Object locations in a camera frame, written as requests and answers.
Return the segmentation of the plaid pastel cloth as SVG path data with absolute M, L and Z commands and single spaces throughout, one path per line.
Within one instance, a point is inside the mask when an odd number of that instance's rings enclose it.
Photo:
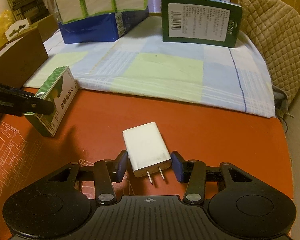
M 244 33 L 234 48 L 164 42 L 161 19 L 151 16 L 114 42 L 65 44 L 57 31 L 44 47 L 49 58 L 26 87 L 38 88 L 68 66 L 83 89 L 275 115 L 266 63 Z

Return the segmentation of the blue flat box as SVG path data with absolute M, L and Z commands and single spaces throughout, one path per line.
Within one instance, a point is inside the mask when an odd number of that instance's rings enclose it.
M 65 44 L 114 42 L 149 16 L 148 9 L 103 14 L 58 26 Z

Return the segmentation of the white carved wooden board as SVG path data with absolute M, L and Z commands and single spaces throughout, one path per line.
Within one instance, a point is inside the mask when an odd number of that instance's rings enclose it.
M 22 31 L 25 31 L 30 26 L 28 19 L 18 20 L 13 23 L 6 31 L 5 36 L 8 41 L 18 36 Z

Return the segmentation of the quilted beige chair cover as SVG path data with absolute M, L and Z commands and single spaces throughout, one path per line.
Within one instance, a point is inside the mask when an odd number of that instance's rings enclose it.
M 272 83 L 292 102 L 300 88 L 300 14 L 281 0 L 238 0 L 241 31 L 264 58 Z

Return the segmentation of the brown cardboard boxes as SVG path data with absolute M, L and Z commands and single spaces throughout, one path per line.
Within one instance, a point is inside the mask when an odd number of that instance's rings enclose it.
M 46 16 L 30 25 L 30 28 L 37 28 L 43 42 L 47 41 L 59 29 L 58 23 L 53 15 Z

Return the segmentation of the yellow plastic bag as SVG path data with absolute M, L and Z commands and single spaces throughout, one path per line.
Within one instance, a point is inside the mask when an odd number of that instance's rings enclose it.
M 5 32 L 14 22 L 15 19 L 13 13 L 10 10 L 4 10 L 0 14 L 0 47 L 8 41 Z

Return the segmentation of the red Motul cardboard sheet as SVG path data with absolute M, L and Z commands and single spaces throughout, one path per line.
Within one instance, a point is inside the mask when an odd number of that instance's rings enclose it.
M 80 90 L 0 201 L 13 239 L 288 239 L 279 120 Z

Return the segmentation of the black folding ladder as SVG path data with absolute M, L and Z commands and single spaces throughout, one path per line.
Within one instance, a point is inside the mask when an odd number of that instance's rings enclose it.
M 28 19 L 30 24 L 50 15 L 43 0 L 7 0 L 16 21 Z

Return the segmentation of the small green medicine box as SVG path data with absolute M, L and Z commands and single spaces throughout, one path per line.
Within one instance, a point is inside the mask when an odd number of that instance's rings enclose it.
M 53 104 L 49 115 L 27 112 L 25 118 L 45 137 L 54 137 L 66 110 L 78 91 L 78 84 L 69 66 L 56 68 L 35 94 Z

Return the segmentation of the brown open shoe box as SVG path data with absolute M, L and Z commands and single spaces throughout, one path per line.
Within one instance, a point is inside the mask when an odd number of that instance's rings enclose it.
M 0 48 L 0 84 L 21 88 L 48 59 L 38 29 L 32 29 Z

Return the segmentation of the dark green labelled box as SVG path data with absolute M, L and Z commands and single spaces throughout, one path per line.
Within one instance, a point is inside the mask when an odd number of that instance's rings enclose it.
M 162 40 L 234 48 L 242 15 L 220 0 L 161 0 Z

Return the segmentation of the white usb charger plug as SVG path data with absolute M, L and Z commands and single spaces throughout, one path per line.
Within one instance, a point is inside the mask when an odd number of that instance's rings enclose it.
M 134 176 L 147 176 L 153 184 L 151 174 L 159 172 L 164 179 L 163 170 L 171 166 L 172 158 L 157 124 L 149 122 L 132 127 L 124 130 L 122 135 Z

